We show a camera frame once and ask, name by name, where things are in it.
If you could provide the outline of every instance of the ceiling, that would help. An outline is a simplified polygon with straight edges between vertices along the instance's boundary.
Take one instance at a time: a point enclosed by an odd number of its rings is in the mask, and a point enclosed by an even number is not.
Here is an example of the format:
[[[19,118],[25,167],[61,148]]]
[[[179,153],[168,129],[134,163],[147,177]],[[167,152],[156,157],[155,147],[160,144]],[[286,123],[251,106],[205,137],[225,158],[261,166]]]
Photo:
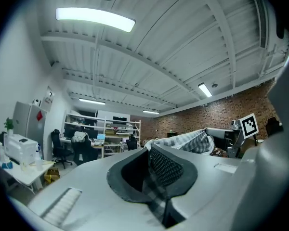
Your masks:
[[[55,9],[86,7],[136,21],[130,33],[84,21],[58,21]],[[275,77],[289,52],[289,35],[261,48],[255,0],[40,0],[41,40],[62,69],[67,92],[103,101],[103,110],[171,114],[220,99]],[[207,98],[198,88],[204,82]]]

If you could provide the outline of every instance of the cardboard box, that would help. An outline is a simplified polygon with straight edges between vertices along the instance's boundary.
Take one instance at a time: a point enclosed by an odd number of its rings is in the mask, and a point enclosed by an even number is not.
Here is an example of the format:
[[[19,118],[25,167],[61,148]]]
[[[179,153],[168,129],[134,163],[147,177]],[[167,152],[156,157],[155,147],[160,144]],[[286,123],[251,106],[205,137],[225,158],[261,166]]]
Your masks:
[[[44,174],[44,179],[48,184],[51,184],[52,182],[60,179],[59,170],[56,167],[48,169]]]

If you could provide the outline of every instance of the printer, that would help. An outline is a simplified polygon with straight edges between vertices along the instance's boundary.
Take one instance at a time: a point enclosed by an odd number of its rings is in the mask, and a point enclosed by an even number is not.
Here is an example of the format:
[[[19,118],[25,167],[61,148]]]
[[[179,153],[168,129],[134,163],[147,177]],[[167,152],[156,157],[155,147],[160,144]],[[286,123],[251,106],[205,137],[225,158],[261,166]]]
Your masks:
[[[36,141],[30,140],[19,134],[13,136],[4,136],[5,154],[20,162],[20,152],[23,153],[23,161],[25,164],[34,162],[35,150],[38,145]]]

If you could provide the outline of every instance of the office chair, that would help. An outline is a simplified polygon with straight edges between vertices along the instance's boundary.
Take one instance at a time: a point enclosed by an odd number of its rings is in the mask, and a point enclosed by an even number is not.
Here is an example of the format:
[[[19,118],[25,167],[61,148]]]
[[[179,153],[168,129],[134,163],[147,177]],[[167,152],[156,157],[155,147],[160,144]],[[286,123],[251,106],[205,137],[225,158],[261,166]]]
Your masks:
[[[279,125],[279,121],[275,117],[268,119],[267,124],[265,125],[266,132],[268,137],[272,136],[275,133],[284,131],[283,127]]]
[[[62,163],[63,168],[65,169],[66,166],[64,165],[64,163],[69,163],[70,165],[73,165],[72,162],[69,162],[66,160],[66,157],[69,155],[72,155],[72,152],[67,150],[67,149],[64,149],[61,146],[59,135],[60,135],[60,131],[57,129],[55,129],[51,133],[51,137],[52,137],[52,141],[53,141],[53,156],[60,158],[60,159],[55,159],[55,164]]]
[[[126,144],[129,151],[137,149],[137,141],[126,140]]]
[[[72,148],[75,153],[74,162],[77,166],[97,159],[98,152],[91,147],[91,141],[88,140],[88,136],[85,137],[84,142],[72,142]]]

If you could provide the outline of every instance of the door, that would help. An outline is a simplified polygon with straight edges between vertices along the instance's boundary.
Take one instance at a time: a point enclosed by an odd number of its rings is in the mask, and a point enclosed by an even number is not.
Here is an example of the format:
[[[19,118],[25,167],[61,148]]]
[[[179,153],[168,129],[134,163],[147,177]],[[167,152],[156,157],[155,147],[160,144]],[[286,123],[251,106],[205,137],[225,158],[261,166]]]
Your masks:
[[[14,134],[19,134],[26,137],[26,127],[28,122],[29,111],[30,111],[29,104],[16,102],[13,114]]]
[[[26,131],[26,137],[38,142],[41,146],[43,154],[43,139],[46,115],[46,111],[35,105],[31,105]]]

